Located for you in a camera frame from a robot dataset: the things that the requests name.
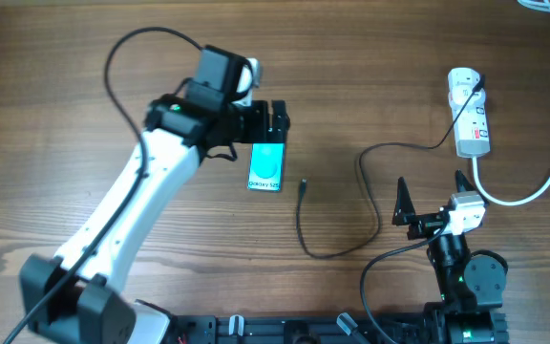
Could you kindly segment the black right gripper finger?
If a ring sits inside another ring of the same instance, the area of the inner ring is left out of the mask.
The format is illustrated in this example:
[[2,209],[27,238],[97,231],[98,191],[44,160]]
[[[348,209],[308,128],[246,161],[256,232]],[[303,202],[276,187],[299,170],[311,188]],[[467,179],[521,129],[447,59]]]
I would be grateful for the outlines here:
[[466,178],[461,170],[455,171],[455,186],[458,193],[475,191],[473,184]]
[[397,181],[397,198],[393,210],[393,225],[410,225],[416,220],[416,213],[411,195],[403,177]]

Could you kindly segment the teal screen smartphone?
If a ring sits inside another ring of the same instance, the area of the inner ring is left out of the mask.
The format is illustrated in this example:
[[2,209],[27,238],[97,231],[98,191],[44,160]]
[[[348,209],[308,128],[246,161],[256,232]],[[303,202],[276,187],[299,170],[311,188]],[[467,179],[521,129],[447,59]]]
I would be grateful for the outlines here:
[[252,145],[248,169],[249,190],[279,192],[282,187],[285,160],[283,143],[255,143]]

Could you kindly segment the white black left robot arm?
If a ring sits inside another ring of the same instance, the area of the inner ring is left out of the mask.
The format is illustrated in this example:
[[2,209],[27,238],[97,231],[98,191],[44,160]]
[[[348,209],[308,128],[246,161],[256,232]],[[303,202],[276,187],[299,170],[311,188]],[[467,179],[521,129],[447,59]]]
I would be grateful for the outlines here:
[[55,343],[172,343],[175,315],[121,294],[160,213],[197,172],[209,149],[286,141],[282,100],[234,101],[213,110],[165,95],[153,101],[132,157],[80,230],[54,257],[22,266],[20,328]]

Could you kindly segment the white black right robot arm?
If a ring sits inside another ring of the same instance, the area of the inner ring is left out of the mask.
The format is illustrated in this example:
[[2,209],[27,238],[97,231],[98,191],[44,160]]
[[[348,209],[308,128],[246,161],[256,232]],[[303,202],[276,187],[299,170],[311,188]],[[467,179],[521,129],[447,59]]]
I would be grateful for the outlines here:
[[427,257],[441,294],[424,306],[417,337],[422,343],[508,343],[503,305],[508,264],[486,249],[469,249],[465,234],[482,226],[488,203],[455,172],[456,193],[434,213],[419,215],[404,178],[397,182],[392,215],[410,240],[428,241]]

